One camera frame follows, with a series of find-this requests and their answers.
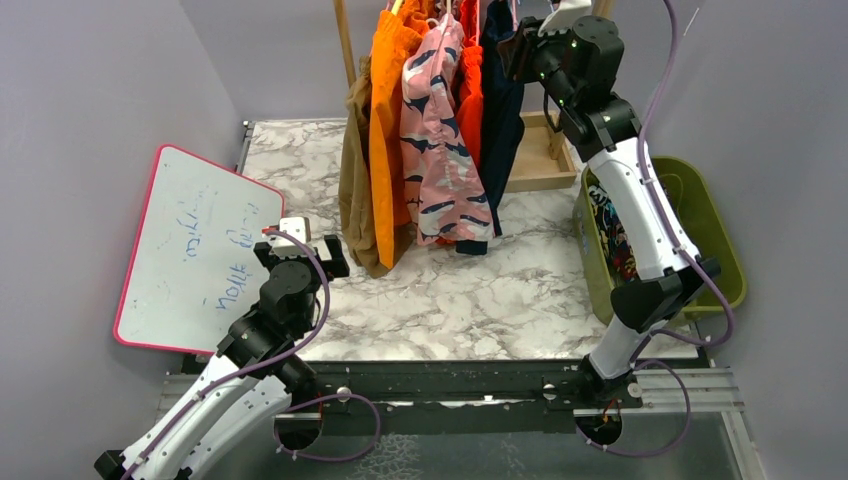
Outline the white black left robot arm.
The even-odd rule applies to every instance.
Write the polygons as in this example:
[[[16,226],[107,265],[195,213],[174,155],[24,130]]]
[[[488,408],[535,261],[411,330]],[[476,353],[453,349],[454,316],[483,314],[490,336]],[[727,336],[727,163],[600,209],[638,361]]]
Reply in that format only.
[[[263,419],[317,397],[298,349],[329,314],[329,283],[349,275],[341,241],[318,251],[274,231],[254,253],[269,272],[259,299],[235,320],[215,355],[173,407],[139,440],[94,463],[103,479],[199,479]]]

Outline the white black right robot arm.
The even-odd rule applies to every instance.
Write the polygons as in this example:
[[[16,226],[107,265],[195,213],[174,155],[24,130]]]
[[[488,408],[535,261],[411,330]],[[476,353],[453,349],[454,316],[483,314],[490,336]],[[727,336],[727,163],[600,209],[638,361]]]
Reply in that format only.
[[[613,317],[578,366],[579,398],[600,407],[632,371],[655,332],[714,284],[715,258],[702,258],[673,212],[633,107],[613,90],[624,53],[617,26],[584,15],[566,28],[525,17],[498,45],[507,78],[540,83],[559,109],[564,134],[612,200],[635,258],[636,280],[610,294]]]

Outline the navy blue shorts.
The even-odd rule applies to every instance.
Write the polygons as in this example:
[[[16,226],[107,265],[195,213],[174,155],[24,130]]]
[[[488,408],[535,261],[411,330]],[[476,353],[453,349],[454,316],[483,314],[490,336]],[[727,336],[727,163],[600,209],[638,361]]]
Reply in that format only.
[[[492,1],[487,7],[480,7],[480,14],[485,17],[479,41],[483,48],[484,111],[481,166],[477,170],[491,207],[495,234],[500,236],[498,207],[525,132],[521,118],[524,85],[505,78],[497,52],[498,42],[515,32],[512,9],[505,1]]]

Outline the colourful comic print shorts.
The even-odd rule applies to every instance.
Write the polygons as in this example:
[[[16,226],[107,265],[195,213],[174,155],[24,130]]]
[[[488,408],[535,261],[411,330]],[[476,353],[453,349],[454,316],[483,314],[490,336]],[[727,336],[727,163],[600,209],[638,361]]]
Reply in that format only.
[[[589,185],[592,215],[599,232],[604,259],[617,283],[638,279],[636,261],[618,212],[601,185]]]

